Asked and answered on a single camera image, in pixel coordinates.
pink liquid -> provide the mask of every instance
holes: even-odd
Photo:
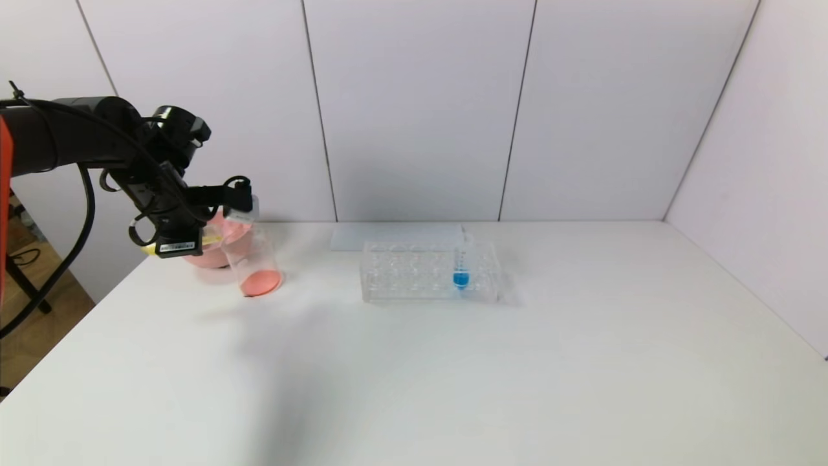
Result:
[[[275,270],[259,270],[247,277],[241,286],[245,296],[268,294],[282,284],[282,274]]]

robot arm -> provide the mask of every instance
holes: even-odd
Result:
[[[258,214],[246,177],[222,186],[188,187],[185,170],[195,150],[210,137],[203,119],[172,106],[142,118],[119,97],[0,100],[0,118],[14,144],[12,176],[42,172],[70,163],[102,168],[132,199],[139,215],[156,227],[159,257],[201,254],[201,229],[218,208],[236,221]],[[145,245],[137,235],[130,237]]]

label sticker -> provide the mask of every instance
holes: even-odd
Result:
[[[193,249],[195,249],[195,241],[187,241],[186,243],[170,243],[169,245],[161,245],[158,247],[158,252],[170,252],[173,250]]]

white wall panel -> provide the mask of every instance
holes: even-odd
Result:
[[[74,0],[3,2],[0,24],[2,98],[12,96],[8,80],[33,99],[113,94]],[[98,215],[86,247],[70,268],[95,301],[146,257],[127,237],[127,225],[135,216],[132,202],[97,184]],[[68,254],[86,212],[78,169],[73,165],[16,177],[12,189],[58,254]]]
[[[301,0],[82,0],[118,93],[213,129],[185,180],[251,178],[262,218],[334,220]]]
[[[306,0],[339,219],[496,220],[533,0]]]
[[[828,356],[828,2],[764,0],[667,221]]]
[[[756,0],[539,0],[503,220],[661,219]]]

wooden floor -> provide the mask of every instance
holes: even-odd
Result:
[[[11,255],[31,248],[39,248],[41,256],[34,263],[22,266],[21,270],[40,288],[60,264],[60,257],[47,242],[32,243],[12,251]],[[29,302],[8,274],[4,279],[6,292],[0,325],[6,325]],[[70,272],[57,282],[46,300],[51,304],[51,313],[43,314],[36,310],[20,327],[0,340],[0,386],[13,389],[94,306]]]

